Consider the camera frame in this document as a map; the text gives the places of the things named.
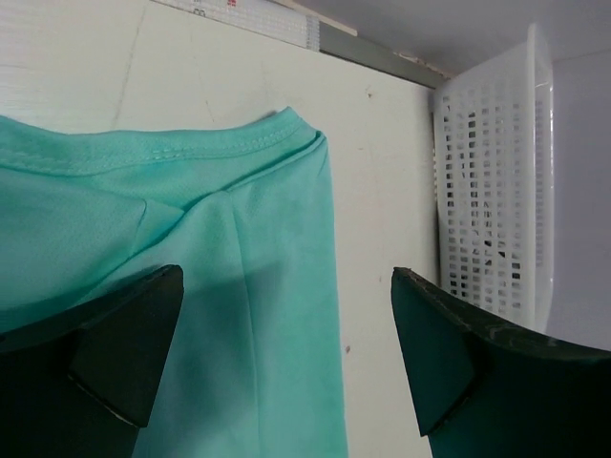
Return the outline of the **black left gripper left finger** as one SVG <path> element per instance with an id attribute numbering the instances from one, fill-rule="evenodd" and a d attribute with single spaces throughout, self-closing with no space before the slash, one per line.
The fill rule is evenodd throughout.
<path id="1" fill-rule="evenodd" d="M 182 299 L 182 269 L 166 265 L 2 334 L 2 456 L 131 456 L 149 424 Z"/>

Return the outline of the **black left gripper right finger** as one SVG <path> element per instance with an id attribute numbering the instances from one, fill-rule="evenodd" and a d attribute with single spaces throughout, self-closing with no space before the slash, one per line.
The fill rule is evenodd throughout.
<path id="1" fill-rule="evenodd" d="M 394 269 L 419 432 L 436 457 L 606 457 L 610 355 L 504 320 Z"/>

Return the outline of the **teal green t-shirt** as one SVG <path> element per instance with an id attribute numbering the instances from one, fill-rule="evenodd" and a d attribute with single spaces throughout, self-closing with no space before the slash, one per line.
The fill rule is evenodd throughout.
<path id="1" fill-rule="evenodd" d="M 137 457 L 345 457 L 326 137 L 293 110 L 221 131 L 1 121 L 1 328 L 167 264 L 184 299 Z"/>

